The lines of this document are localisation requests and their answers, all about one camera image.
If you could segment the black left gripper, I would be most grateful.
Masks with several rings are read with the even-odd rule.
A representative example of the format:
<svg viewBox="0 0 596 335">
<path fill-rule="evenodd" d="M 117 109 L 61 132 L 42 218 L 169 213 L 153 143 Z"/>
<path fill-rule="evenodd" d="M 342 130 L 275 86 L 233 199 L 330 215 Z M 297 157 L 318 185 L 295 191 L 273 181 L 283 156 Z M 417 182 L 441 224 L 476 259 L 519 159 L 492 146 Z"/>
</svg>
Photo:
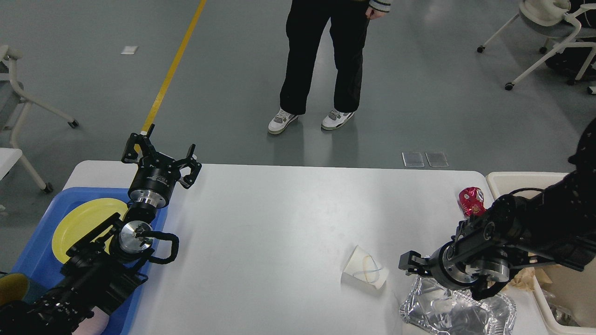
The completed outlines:
<svg viewBox="0 0 596 335">
<path fill-rule="evenodd" d="M 154 124 L 143 134 L 131 133 L 122 154 L 122 163 L 138 165 L 128 190 L 130 201 L 147 203 L 155 208 L 169 205 L 176 182 L 188 189 L 194 185 L 202 164 L 196 160 L 195 144 L 191 144 L 185 158 L 174 160 L 160 156 L 151 144 Z"/>
</svg>

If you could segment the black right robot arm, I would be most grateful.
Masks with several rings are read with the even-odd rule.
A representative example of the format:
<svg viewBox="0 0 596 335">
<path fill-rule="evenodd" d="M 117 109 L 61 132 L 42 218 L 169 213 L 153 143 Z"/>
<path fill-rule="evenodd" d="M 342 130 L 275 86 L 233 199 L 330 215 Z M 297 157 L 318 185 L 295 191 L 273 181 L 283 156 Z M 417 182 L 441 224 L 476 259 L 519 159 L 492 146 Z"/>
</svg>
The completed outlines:
<svg viewBox="0 0 596 335">
<path fill-rule="evenodd" d="M 498 294 L 523 268 L 560 264 L 575 271 L 595 258 L 596 123 L 583 132 L 569 162 L 575 170 L 538 195 L 514 192 L 482 215 L 460 221 L 449 242 L 431 256 L 411 250 L 399 269 L 434 278 L 479 301 Z"/>
</svg>

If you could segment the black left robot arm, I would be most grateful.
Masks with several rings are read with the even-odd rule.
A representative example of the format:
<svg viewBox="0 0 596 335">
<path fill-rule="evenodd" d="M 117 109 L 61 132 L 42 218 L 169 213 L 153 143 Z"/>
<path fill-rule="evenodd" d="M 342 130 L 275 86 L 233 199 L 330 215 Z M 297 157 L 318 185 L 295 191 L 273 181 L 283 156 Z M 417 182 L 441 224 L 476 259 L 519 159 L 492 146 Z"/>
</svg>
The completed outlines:
<svg viewBox="0 0 596 335">
<path fill-rule="evenodd" d="M 98 308 L 110 315 L 147 281 L 147 262 L 168 264 L 179 252 L 179 238 L 155 231 L 152 222 L 170 203 L 176 183 L 190 188 L 202 169 L 195 144 L 175 160 L 151 144 L 146 134 L 130 134 L 121 161 L 137 165 L 128 189 L 125 214 L 103 219 L 66 251 L 63 279 L 32 303 L 21 299 L 1 306 L 3 335 L 70 335 Z"/>
</svg>

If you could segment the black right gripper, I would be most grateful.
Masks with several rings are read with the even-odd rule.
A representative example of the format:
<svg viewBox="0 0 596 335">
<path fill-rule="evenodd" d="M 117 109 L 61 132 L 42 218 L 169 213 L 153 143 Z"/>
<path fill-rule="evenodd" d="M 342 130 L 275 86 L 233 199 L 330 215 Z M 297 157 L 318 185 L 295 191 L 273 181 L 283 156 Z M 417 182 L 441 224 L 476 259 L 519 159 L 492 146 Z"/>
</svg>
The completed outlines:
<svg viewBox="0 0 596 335">
<path fill-rule="evenodd" d="M 399 269 L 406 275 L 432 277 L 449 290 L 483 291 L 494 284 L 509 282 L 509 262 L 504 252 L 454 261 L 447 256 L 450 250 L 449 244 L 445 244 L 432 256 L 408 251 L 400 256 Z"/>
</svg>

